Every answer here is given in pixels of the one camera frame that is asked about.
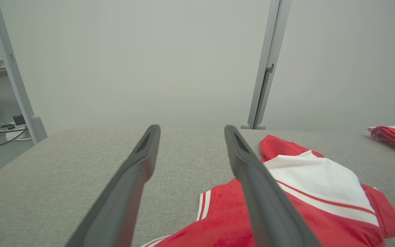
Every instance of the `red and white shirt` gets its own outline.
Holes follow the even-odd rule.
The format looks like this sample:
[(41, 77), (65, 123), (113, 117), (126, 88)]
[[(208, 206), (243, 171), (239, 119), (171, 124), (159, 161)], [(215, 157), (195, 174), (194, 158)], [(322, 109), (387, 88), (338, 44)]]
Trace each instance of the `red and white shirt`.
[[(351, 170), (275, 136), (266, 136), (260, 150), (263, 164), (324, 247), (381, 247), (384, 238), (395, 237), (393, 207)], [(240, 182), (202, 193), (196, 222), (143, 245), (153, 246), (255, 246)]]

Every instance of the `white wall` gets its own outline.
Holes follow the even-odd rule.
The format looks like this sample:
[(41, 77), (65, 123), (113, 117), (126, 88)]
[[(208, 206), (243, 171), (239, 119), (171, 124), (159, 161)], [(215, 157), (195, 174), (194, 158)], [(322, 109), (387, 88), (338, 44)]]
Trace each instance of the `white wall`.
[(0, 0), (47, 133), (247, 122), (270, 0)]
[(292, 0), (267, 129), (395, 126), (395, 1)]

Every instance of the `metal frame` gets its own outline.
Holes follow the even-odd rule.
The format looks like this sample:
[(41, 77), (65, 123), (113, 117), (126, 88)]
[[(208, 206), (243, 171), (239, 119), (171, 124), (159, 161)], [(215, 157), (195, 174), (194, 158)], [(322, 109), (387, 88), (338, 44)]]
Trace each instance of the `metal frame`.
[(268, 102), (269, 91), (274, 78), (275, 69), (281, 50), (281, 44), (283, 42), (284, 31), (286, 30), (287, 18), (289, 16), (291, 3), (292, 0), (280, 0), (279, 3), (278, 15), (276, 16), (276, 24), (267, 61), (267, 67), (269, 68), (268, 72), (266, 72), (267, 80), (263, 81), (262, 95), (258, 98), (259, 104), (256, 115), (254, 116), (255, 121), (251, 125), (253, 129), (266, 129), (266, 126), (262, 124), (262, 120), (265, 113), (266, 104)]
[(263, 78), (265, 76), (266, 64), (268, 61), (269, 51), (271, 49), (271, 42), (273, 39), (274, 28), (276, 25), (276, 18), (278, 6), (281, 0), (271, 0), (269, 7), (268, 23), (266, 24), (265, 39), (263, 41), (262, 54), (260, 55), (259, 70), (255, 80), (254, 94), (252, 95), (251, 108), (249, 110), (248, 123), (241, 126), (242, 129), (252, 129), (254, 126), (255, 116), (257, 114), (257, 106), (259, 105), (260, 94), (262, 91)]
[(33, 108), (28, 99), (27, 91), (25, 90), (24, 82), (22, 81), (21, 72), (14, 56), (13, 48), (10, 43), (10, 38), (4, 23), (3, 14), (0, 6), (0, 56), (3, 58), (4, 65), (6, 66), (7, 74), (10, 79), (11, 86), (13, 87), (16, 100), (19, 103), (21, 112), (24, 116), (25, 123), (32, 137), (33, 143), (37, 144), (47, 137), (42, 122), (39, 120), (35, 122), (35, 126), (42, 127), (36, 130), (33, 126), (31, 117), (34, 115)]

